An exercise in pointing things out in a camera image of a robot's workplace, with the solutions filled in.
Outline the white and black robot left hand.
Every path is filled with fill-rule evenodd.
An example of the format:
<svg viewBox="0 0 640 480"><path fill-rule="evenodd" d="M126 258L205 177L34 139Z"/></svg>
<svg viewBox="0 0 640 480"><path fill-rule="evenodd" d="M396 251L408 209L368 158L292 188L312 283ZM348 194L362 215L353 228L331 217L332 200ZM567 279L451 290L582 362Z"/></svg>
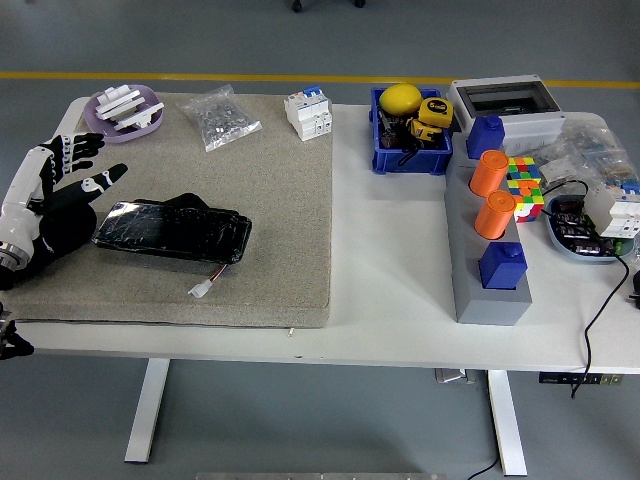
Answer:
<svg viewBox="0 0 640 480"><path fill-rule="evenodd" d="M1 264L21 270L34 255L44 215L89 204L127 171L122 163L55 190L64 177L93 166L105 146L99 133L58 135L28 151L1 206Z"/></svg>

